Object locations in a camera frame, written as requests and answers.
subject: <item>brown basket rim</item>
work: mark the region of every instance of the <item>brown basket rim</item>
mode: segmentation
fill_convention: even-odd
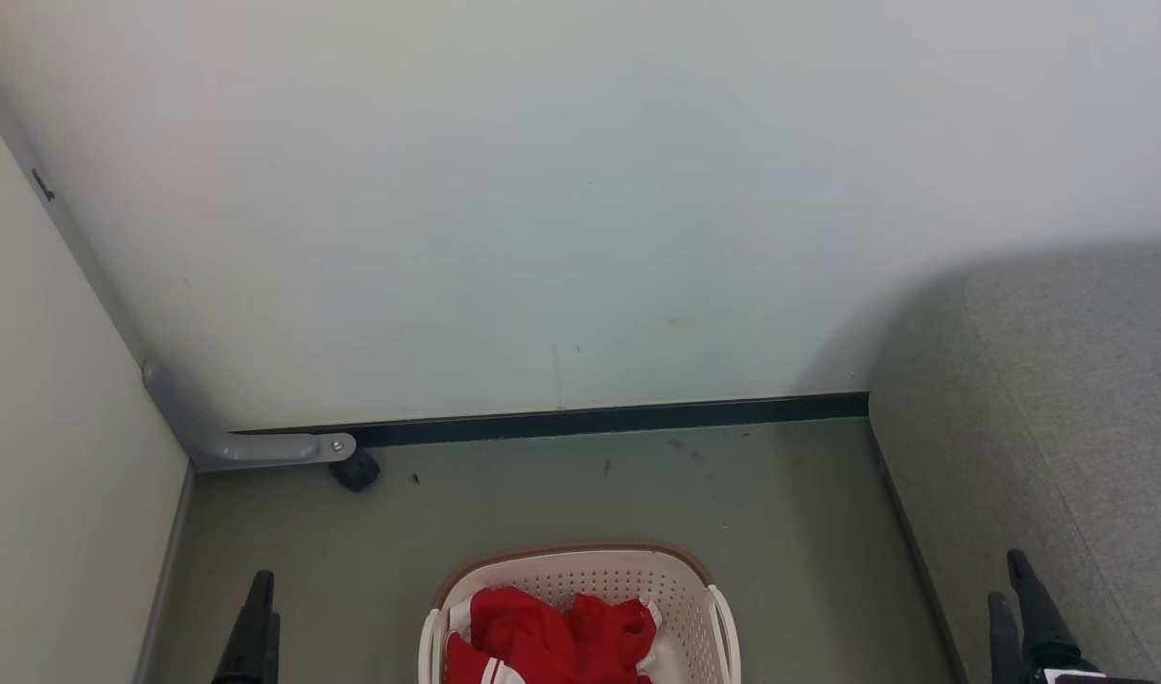
[[[693,570],[694,575],[698,575],[698,578],[704,581],[704,588],[711,588],[712,584],[715,584],[712,573],[707,571],[704,563],[698,562],[698,559],[690,550],[685,550],[680,546],[669,545],[666,541],[652,540],[589,540],[576,541],[571,545],[532,546],[528,549],[509,550],[509,553],[468,563],[449,576],[446,583],[441,585],[441,589],[437,590],[437,597],[433,598],[433,609],[445,610],[446,597],[449,592],[453,592],[454,585],[459,584],[459,581],[462,581],[470,573],[479,570],[481,567],[533,556],[576,553],[576,550],[654,550],[654,553],[668,554],[686,563],[690,570]]]

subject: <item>laundry basket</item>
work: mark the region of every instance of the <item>laundry basket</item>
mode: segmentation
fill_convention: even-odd
[[[741,684],[741,649],[724,595],[685,550],[654,541],[594,541],[495,556],[442,585],[420,632],[420,684],[441,684],[449,607],[484,588],[519,588],[551,606],[576,593],[606,603],[650,598],[662,624],[654,641],[654,684]]]

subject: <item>gray floor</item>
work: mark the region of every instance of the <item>gray floor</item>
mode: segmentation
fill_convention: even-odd
[[[684,546],[727,595],[745,683],[953,681],[867,420],[402,446],[363,494],[324,467],[199,477],[153,684],[212,668],[251,575],[276,573],[281,681],[416,681],[438,585],[499,550]]]

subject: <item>clothes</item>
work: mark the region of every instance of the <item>clothes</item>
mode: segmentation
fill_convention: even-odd
[[[481,589],[449,611],[445,684],[651,684],[659,612],[578,593],[560,614],[515,588]]]

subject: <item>gray fabric seat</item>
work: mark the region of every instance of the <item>gray fabric seat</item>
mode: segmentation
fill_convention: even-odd
[[[881,357],[871,423],[968,682],[989,681],[1011,548],[1086,656],[1161,682],[1161,245],[930,290]]]

